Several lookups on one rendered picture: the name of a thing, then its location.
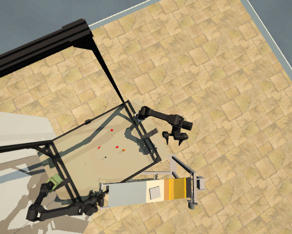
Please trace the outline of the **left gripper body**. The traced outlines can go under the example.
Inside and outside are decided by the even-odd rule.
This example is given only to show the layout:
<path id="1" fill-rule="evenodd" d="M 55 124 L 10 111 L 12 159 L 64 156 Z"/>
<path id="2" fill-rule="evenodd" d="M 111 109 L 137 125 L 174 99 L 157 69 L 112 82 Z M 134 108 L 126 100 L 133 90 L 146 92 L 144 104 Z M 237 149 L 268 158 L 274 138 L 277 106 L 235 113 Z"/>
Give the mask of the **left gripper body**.
<path id="1" fill-rule="evenodd" d="M 176 131 L 180 130 L 181 131 L 180 128 L 175 128 L 172 126 L 172 132 L 173 132 L 173 130 L 176 130 Z M 163 131 L 162 136 L 163 136 L 163 138 L 168 138 L 169 136 L 172 136 L 172 133 L 168 133 L 167 131 Z M 188 139 L 188 135 L 186 133 L 184 133 L 184 139 Z"/>

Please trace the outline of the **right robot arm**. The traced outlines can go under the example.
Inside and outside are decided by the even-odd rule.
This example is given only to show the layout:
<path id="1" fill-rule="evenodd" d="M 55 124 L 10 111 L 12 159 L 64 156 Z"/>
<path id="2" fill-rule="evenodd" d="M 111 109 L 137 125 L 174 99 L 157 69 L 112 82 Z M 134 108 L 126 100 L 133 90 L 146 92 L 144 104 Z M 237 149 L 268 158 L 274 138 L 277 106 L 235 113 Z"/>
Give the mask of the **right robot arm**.
<path id="1" fill-rule="evenodd" d="M 41 184 L 40 192 L 35 200 L 34 204 L 31 204 L 28 209 L 26 220 L 35 222 L 35 221 L 44 221 L 46 219 L 55 218 L 59 216 L 82 216 L 83 213 L 85 215 L 91 216 L 93 213 L 98 211 L 97 204 L 91 205 L 89 200 L 85 200 L 83 202 L 75 202 L 71 203 L 69 206 L 56 208 L 56 209 L 44 209 L 41 204 L 44 197 L 47 197 L 48 189 L 52 189 L 55 184 L 52 181 L 48 183 Z M 81 210 L 80 210 L 81 209 Z M 79 212 L 80 210 L 80 212 Z M 38 212 L 40 213 L 40 217 L 38 216 Z"/>

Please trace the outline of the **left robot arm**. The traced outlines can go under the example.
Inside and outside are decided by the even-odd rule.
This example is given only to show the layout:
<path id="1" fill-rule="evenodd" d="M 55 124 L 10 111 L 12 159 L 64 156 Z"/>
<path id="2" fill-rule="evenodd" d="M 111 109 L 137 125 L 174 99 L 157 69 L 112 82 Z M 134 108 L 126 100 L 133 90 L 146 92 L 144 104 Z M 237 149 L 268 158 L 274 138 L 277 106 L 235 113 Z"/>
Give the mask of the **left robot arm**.
<path id="1" fill-rule="evenodd" d="M 139 112 L 137 114 L 137 119 L 145 120 L 145 118 L 147 118 L 149 116 L 154 116 L 156 118 L 165 120 L 175 128 L 180 128 L 180 129 L 183 128 L 183 129 L 186 129 L 189 131 L 191 131 L 191 129 L 192 129 L 193 123 L 188 122 L 188 121 L 184 121 L 184 118 L 182 116 L 177 115 L 177 114 L 167 115 L 164 113 L 154 111 L 147 106 L 142 106 L 141 110 L 139 110 Z M 179 131 L 173 130 L 172 136 L 174 137 L 174 140 L 180 141 L 181 139 L 184 138 L 184 133 L 181 133 L 180 130 Z"/>

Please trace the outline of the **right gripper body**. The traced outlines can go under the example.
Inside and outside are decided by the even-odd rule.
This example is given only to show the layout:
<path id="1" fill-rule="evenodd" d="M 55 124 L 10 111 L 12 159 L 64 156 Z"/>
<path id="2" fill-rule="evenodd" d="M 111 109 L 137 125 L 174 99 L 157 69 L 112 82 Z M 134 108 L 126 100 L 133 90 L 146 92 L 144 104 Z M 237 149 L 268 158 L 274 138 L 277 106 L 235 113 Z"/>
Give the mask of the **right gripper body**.
<path id="1" fill-rule="evenodd" d="M 102 197 L 97 197 L 96 195 L 92 195 L 93 192 L 89 193 L 89 202 L 91 205 L 94 205 L 98 202 L 98 206 L 103 207 L 104 206 L 104 198 Z"/>

